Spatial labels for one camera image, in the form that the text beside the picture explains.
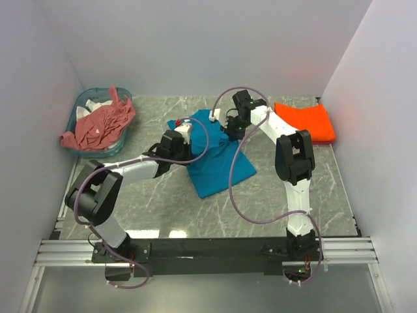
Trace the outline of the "aluminium frame rail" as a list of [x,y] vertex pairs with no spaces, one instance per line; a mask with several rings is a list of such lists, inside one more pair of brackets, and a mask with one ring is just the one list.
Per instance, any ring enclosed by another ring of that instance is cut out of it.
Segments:
[[370,237],[324,237],[322,238],[324,264],[378,263]]

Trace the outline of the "teal blue t shirt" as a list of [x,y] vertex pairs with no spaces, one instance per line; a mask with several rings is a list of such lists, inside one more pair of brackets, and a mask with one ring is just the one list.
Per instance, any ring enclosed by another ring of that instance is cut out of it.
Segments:
[[229,172],[234,165],[232,185],[236,185],[252,176],[257,171],[244,153],[240,152],[237,160],[233,158],[238,148],[238,142],[232,142],[221,131],[218,122],[209,121],[209,110],[198,110],[192,115],[191,134],[192,156],[198,157],[203,153],[206,144],[207,152],[198,161],[187,166],[188,174],[201,199],[213,196],[229,187]]

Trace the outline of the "black base beam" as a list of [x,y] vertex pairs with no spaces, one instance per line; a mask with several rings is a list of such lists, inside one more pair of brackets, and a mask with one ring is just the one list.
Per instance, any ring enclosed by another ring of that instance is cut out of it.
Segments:
[[281,275],[285,262],[319,260],[319,244],[295,248],[285,237],[132,239],[124,256],[144,265],[151,276]]

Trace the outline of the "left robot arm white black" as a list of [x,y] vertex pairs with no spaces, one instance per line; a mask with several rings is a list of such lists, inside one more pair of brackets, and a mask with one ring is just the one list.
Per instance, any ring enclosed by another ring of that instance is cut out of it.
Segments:
[[192,125],[185,123],[167,130],[160,142],[147,152],[122,164],[103,164],[92,160],[76,177],[65,196],[65,205],[82,223],[89,223],[108,244],[107,254],[116,262],[134,259],[131,238],[113,216],[121,187],[157,178],[170,170],[172,163],[192,159]]

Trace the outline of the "white garment in basket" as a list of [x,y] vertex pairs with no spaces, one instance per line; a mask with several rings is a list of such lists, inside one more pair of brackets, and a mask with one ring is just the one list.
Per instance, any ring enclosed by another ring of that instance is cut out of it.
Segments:
[[102,106],[108,106],[112,104],[112,100],[108,100],[105,102],[93,102],[92,100],[87,100],[84,106],[78,106],[76,108],[76,121],[79,121],[83,117],[88,116],[98,108]]

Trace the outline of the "folded orange t shirt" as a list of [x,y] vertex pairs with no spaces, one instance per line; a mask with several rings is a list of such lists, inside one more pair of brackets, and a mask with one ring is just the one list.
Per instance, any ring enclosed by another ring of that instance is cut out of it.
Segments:
[[293,108],[276,102],[274,111],[292,127],[307,130],[311,135],[311,140],[336,140],[336,133],[328,112],[322,104],[308,108]]

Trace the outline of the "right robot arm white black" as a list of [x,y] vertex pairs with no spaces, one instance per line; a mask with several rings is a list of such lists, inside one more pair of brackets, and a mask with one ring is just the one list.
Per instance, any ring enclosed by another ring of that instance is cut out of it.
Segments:
[[317,228],[311,221],[309,188],[315,157],[311,135],[297,130],[274,113],[265,96],[254,100],[244,89],[232,96],[235,116],[227,114],[222,130],[230,140],[238,141],[240,149],[250,137],[246,129],[253,125],[275,144],[274,166],[283,181],[288,213],[285,250],[279,251],[293,260],[301,260],[319,247]]

